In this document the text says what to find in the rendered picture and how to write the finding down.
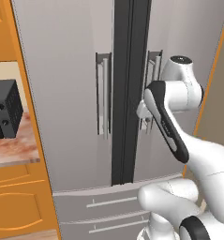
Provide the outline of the orange base cupboard door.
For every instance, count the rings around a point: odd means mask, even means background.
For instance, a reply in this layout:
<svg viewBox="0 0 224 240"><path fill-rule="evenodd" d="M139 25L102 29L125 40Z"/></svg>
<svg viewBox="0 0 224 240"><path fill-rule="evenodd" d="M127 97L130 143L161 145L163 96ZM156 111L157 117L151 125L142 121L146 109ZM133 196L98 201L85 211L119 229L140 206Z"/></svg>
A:
<svg viewBox="0 0 224 240"><path fill-rule="evenodd" d="M47 181L0 187L0 238L47 230L59 232Z"/></svg>

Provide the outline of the orange drawer front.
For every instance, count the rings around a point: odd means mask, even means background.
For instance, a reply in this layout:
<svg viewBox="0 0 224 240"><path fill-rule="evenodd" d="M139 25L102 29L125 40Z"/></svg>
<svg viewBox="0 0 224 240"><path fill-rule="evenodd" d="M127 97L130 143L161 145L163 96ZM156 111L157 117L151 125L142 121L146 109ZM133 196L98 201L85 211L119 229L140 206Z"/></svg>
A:
<svg viewBox="0 0 224 240"><path fill-rule="evenodd" d="M0 186L21 182L30 177L30 170L28 165L14 165L0 168Z"/></svg>

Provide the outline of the black box-shaped appliance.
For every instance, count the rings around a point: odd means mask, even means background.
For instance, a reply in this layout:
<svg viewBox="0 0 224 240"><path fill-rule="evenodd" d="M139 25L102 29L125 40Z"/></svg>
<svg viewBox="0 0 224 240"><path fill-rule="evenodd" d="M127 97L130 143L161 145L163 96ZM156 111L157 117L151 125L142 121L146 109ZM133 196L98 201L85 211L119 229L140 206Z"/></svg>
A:
<svg viewBox="0 0 224 240"><path fill-rule="evenodd" d="M16 81L0 80L0 139L16 137L22 113L22 101Z"/></svg>

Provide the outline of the tall grey fridge drawer front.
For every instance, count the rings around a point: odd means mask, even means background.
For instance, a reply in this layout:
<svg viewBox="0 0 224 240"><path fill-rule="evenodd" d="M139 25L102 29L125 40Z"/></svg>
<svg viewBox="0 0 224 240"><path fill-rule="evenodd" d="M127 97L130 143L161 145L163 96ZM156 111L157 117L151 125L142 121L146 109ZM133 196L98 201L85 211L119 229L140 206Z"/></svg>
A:
<svg viewBox="0 0 224 240"><path fill-rule="evenodd" d="M87 204L106 202L116 199L137 197L140 187L160 181L179 178L180 173L157 179L128 183L113 187L99 187L85 190L54 192L53 199L57 210L59 222L77 222L90 219L107 218L140 212L138 200L121 202L110 205L86 208Z"/></svg>

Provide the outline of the grey fridge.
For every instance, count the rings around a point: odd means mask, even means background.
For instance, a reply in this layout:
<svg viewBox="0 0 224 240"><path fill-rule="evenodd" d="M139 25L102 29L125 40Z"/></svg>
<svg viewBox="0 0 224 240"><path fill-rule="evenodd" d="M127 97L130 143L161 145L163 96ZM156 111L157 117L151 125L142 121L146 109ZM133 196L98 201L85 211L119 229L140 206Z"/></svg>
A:
<svg viewBox="0 0 224 240"><path fill-rule="evenodd" d="M146 88L147 43L153 0L112 1L112 108L111 133L108 136L111 182L105 187L136 183L134 173L142 121L136 111ZM202 89L203 99L199 107L173 114L181 129L198 139L201 138L195 135L194 127L202 111L207 84L202 85ZM194 181L193 172L182 164L184 168L179 178Z"/></svg>

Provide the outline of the wide grey fridge door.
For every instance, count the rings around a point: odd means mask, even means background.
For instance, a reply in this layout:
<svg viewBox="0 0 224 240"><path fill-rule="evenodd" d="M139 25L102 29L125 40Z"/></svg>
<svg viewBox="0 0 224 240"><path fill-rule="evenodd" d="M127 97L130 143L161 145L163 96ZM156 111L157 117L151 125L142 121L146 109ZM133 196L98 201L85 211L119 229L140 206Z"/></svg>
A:
<svg viewBox="0 0 224 240"><path fill-rule="evenodd" d="M12 0L52 189L111 182L112 0Z"/></svg>

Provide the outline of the narrow grey fridge door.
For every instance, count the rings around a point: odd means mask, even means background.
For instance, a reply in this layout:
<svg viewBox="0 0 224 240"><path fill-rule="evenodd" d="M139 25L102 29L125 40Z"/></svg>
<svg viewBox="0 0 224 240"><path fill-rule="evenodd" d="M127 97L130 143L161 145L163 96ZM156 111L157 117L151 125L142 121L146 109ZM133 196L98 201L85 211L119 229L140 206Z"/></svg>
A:
<svg viewBox="0 0 224 240"><path fill-rule="evenodd" d="M197 81L205 86L224 23L224 0L153 0L147 50L163 51L161 63L173 55L192 59ZM182 174L155 122L139 131L136 182Z"/></svg>

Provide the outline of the short grey fridge drawer front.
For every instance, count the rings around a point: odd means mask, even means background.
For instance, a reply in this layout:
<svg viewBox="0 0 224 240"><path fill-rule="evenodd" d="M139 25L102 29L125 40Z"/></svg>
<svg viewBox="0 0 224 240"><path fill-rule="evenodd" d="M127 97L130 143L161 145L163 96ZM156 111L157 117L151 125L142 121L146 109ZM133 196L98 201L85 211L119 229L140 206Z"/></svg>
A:
<svg viewBox="0 0 224 240"><path fill-rule="evenodd" d="M146 219L149 219L149 213L140 211L86 221L62 222L61 236L62 240L136 240L140 230L147 223L105 232L89 233L89 231Z"/></svg>

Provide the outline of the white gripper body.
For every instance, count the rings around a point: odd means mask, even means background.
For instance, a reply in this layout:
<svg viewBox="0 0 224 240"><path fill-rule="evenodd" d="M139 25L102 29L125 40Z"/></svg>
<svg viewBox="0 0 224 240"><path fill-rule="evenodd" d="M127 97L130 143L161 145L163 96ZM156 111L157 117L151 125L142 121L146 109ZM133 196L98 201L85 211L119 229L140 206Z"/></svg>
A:
<svg viewBox="0 0 224 240"><path fill-rule="evenodd" d="M153 118L153 115L150 113L150 111L148 110L144 100L141 100L139 105L138 105L138 108L137 108L137 111L136 111L136 114L138 115L138 117L140 119L142 119L146 124L151 124L152 123L152 118Z"/></svg>

